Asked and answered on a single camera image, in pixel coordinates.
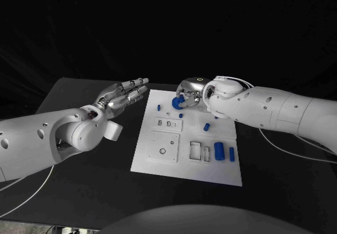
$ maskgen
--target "robotic arm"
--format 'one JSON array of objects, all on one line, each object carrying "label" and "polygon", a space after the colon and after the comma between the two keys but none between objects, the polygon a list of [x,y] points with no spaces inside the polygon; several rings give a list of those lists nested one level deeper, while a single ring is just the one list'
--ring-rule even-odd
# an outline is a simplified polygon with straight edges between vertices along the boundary
[{"label": "robotic arm", "polygon": [[93,150],[103,137],[117,141],[110,121],[143,98],[149,79],[110,86],[93,105],[0,122],[0,182],[25,177]]},{"label": "robotic arm", "polygon": [[[179,97],[181,90],[173,102],[183,98]],[[208,111],[217,117],[306,137],[337,154],[337,101],[304,97],[266,87],[245,89],[240,82],[221,76],[196,91],[201,90]]]}]

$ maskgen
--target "white robotic arm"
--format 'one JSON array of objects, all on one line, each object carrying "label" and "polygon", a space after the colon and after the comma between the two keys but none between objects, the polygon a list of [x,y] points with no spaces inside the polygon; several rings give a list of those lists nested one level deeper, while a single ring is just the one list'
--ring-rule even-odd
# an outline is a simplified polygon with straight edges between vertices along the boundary
[{"label": "white robotic arm", "polygon": [[337,101],[253,87],[217,77],[202,88],[208,111],[260,129],[293,133],[322,143],[337,154]]},{"label": "white robotic arm", "polygon": [[117,141],[123,126],[110,121],[143,98],[149,79],[110,86],[96,103],[0,122],[0,182],[25,177],[93,150],[103,137]]}]

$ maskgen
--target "black table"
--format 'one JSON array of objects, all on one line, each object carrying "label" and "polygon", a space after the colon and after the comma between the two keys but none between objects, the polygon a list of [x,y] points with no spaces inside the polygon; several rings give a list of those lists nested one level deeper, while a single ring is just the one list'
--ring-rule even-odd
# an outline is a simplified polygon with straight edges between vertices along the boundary
[{"label": "black table", "polygon": [[[93,104],[116,81],[62,78],[38,114]],[[175,91],[176,85],[149,84]],[[142,174],[130,171],[149,92],[114,122],[124,126],[117,142],[107,140],[90,152],[55,166],[35,198],[5,219],[101,229],[149,209],[179,204],[244,208],[316,233],[337,232],[337,165],[299,158],[276,149],[258,129],[237,123],[244,187]],[[326,158],[323,151],[293,135],[267,132],[271,141],[299,154]],[[0,213],[12,210],[39,188],[51,169],[31,175],[0,192]]]}]

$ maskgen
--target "blue object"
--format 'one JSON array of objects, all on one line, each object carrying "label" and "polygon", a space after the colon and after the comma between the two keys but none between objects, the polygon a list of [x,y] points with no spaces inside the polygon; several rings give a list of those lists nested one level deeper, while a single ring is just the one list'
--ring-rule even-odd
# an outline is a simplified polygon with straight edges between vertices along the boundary
[{"label": "blue object", "polygon": [[204,127],[204,130],[205,130],[205,131],[209,131],[209,126],[211,126],[211,124],[206,123],[206,125],[205,125],[205,127]]},{"label": "blue object", "polygon": [[179,104],[183,103],[183,102],[185,102],[185,96],[181,94],[181,98],[176,97],[176,98],[172,100],[172,106],[173,106],[178,110],[182,110],[183,107],[181,107]]},{"label": "blue object", "polygon": [[219,161],[225,160],[225,150],[222,142],[215,143],[215,151],[217,151],[217,160]]},{"label": "blue object", "polygon": [[231,162],[235,161],[235,158],[234,158],[234,147],[230,148],[230,158],[231,158]]}]

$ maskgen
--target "white platform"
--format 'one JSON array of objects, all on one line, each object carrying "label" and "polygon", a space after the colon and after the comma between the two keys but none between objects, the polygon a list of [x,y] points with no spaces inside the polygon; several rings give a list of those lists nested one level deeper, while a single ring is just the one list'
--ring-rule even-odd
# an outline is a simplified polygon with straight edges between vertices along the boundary
[{"label": "white platform", "polygon": [[[234,120],[221,118],[215,119],[215,116],[205,112],[205,104],[201,104],[204,107],[202,111],[198,109],[201,106],[176,110],[172,106],[172,99],[175,97],[176,92],[150,90],[132,172],[242,186]],[[155,129],[155,121],[158,117],[183,120],[183,131],[178,132],[165,129]],[[206,123],[211,123],[208,132],[204,131]],[[149,153],[153,154],[159,147],[153,142],[153,131],[181,135],[175,162],[170,160],[163,161],[149,159]],[[192,141],[201,142],[201,161],[191,160]],[[225,144],[225,161],[215,160],[215,142],[222,142]],[[209,163],[204,162],[205,146],[209,147]],[[235,149],[235,162],[230,161],[231,147]]]}]

